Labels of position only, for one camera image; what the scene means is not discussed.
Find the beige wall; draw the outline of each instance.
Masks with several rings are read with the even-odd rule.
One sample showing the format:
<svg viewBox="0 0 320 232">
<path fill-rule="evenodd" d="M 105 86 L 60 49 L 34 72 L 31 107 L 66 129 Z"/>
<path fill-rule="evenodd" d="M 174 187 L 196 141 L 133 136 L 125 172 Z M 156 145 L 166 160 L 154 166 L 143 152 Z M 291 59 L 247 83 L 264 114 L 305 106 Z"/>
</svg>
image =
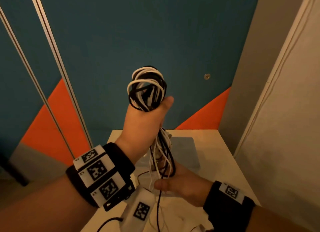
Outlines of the beige wall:
<svg viewBox="0 0 320 232">
<path fill-rule="evenodd" d="M 301 30 L 236 161 L 263 206 L 320 231 L 320 0 Z"/>
<path fill-rule="evenodd" d="M 302 0 L 258 0 L 219 132 L 233 154 Z"/>
</svg>

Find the person's right hand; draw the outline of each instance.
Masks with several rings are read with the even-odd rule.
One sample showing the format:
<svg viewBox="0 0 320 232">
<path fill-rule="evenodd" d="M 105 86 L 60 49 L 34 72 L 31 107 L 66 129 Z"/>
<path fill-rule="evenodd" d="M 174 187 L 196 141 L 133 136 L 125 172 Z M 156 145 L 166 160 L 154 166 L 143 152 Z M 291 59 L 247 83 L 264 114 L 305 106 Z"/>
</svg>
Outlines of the person's right hand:
<svg viewBox="0 0 320 232">
<path fill-rule="evenodd" d="M 174 163 L 176 165 L 174 177 L 157 180 L 154 188 L 164 192 L 172 191 L 190 204 L 203 207 L 213 182 L 196 175 L 177 162 Z"/>
</svg>

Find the white device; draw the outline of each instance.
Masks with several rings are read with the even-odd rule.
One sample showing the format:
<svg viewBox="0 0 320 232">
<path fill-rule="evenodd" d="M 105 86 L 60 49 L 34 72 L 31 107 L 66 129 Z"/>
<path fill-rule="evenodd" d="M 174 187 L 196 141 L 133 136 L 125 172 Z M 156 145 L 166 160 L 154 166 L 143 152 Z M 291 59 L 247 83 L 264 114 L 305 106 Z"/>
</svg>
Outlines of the white device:
<svg viewBox="0 0 320 232">
<path fill-rule="evenodd" d="M 142 232 L 156 203 L 156 196 L 138 185 L 122 213 L 123 221 L 119 223 L 121 232 Z"/>
</svg>

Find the white table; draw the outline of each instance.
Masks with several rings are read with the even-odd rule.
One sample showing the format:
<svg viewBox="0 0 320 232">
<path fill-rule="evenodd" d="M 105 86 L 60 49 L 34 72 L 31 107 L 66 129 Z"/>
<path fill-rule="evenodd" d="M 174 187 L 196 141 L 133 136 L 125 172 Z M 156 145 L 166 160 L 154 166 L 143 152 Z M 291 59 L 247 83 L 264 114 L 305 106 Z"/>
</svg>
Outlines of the white table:
<svg viewBox="0 0 320 232">
<path fill-rule="evenodd" d="M 241 189 L 246 196 L 252 198 L 256 204 L 260 204 L 254 195 L 247 180 L 239 169 L 236 161 L 228 150 L 218 130 L 167 130 L 173 136 L 193 137 L 197 149 L 200 171 L 199 175 L 211 181 L 228 182 Z M 108 142 L 114 142 L 122 130 L 113 130 Z M 212 228 L 208 221 L 208 215 L 202 208 L 196 208 L 182 198 L 162 197 L 160 205 L 163 208 L 165 221 L 170 232 L 181 232 L 183 226 L 190 227 L 190 230 L 203 224 L 206 229 Z M 126 203 L 121 202 L 109 212 L 103 207 L 98 209 L 92 219 L 82 229 L 82 232 L 95 232 L 100 225 L 109 218 L 120 217 Z M 156 228 L 156 206 L 150 215 L 151 223 Z M 159 215 L 160 226 L 163 224 L 162 215 Z M 101 232 L 120 231 L 117 221 L 106 224 Z M 144 232 L 154 231 L 149 223 L 146 224 Z"/>
</svg>

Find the person's left hand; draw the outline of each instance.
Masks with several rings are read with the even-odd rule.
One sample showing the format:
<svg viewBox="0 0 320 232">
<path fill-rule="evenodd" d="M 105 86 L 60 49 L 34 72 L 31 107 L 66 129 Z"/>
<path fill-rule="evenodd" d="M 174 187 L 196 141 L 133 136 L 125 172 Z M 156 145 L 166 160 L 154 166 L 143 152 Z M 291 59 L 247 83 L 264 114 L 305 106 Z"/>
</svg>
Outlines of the person's left hand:
<svg viewBox="0 0 320 232">
<path fill-rule="evenodd" d="M 115 144 L 133 164 L 148 151 L 173 103 L 172 96 L 166 97 L 158 108 L 150 112 L 143 112 L 129 105 L 122 133 Z"/>
</svg>

